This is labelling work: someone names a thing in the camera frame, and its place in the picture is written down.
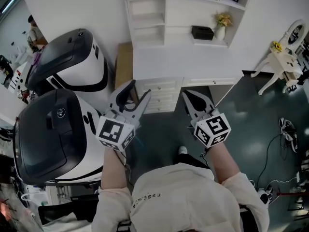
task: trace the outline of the black hair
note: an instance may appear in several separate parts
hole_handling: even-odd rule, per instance
[[[28,18],[28,22],[30,23],[31,21],[33,21],[34,19],[33,19],[33,16],[31,15],[31,16],[29,16],[29,18]]]

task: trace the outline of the black box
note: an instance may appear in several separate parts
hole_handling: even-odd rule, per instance
[[[212,41],[214,33],[208,27],[192,26],[192,35],[196,40]]]

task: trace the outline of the sleeve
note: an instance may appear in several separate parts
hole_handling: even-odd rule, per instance
[[[128,188],[100,188],[98,199],[92,232],[115,232],[119,222],[129,220],[133,199]]]
[[[228,178],[222,183],[236,198],[239,204],[247,206],[257,222],[259,231],[267,232],[269,214],[267,206],[261,201],[253,185],[243,173]]]
[[[29,32],[29,35],[30,35],[30,38],[31,38],[32,41],[37,40],[37,35],[36,35],[34,30],[31,29],[30,32]]]

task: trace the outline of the black lid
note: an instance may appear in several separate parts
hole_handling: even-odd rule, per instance
[[[92,34],[86,29],[73,30],[51,41],[29,73],[27,88],[34,90],[40,81],[83,62],[91,52],[92,41]]]
[[[84,158],[86,147],[82,111],[70,90],[56,89],[40,96],[16,122],[14,157],[26,184],[66,174]]]

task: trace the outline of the white sweatshirt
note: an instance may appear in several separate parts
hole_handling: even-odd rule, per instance
[[[211,170],[178,163],[142,175],[132,196],[127,188],[100,190],[92,231],[115,232],[130,219],[137,232],[241,232],[239,204],[259,232],[268,230],[268,210],[246,175],[220,185]]]

